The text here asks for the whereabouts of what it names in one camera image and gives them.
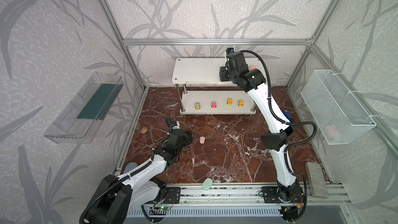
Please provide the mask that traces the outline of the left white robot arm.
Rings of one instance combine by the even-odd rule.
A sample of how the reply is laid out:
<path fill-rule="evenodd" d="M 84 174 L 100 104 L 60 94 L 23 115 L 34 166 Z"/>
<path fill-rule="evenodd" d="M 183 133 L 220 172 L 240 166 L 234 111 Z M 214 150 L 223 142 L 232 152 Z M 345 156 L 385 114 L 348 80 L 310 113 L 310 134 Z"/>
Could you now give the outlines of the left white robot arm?
<path fill-rule="evenodd" d="M 133 170 L 102 179 L 79 218 L 80 224 L 122 224 L 133 210 L 150 201 L 160 201 L 165 183 L 155 177 L 177 162 L 184 147 L 193 142 L 192 133 L 172 129 L 151 157 Z"/>

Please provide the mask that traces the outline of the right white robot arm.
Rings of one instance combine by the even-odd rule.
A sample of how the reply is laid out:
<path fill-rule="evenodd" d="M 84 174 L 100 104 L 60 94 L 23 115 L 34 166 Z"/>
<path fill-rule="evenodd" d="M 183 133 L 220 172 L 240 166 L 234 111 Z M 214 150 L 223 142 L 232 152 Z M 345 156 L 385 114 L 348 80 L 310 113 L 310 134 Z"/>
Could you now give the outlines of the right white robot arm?
<path fill-rule="evenodd" d="M 294 122 L 284 113 L 272 96 L 271 79 L 263 59 L 253 51 L 226 49 L 226 64 L 220 68 L 220 81 L 230 81 L 253 99 L 268 125 L 269 132 L 261 136 L 261 142 L 271 153 L 277 172 L 277 194 L 282 202 L 291 202 L 301 193 L 288 151 L 290 148 L 311 141 L 317 134 L 312 121 Z M 287 144 L 288 137 L 301 125 L 311 125 L 312 134 L 304 141 Z"/>

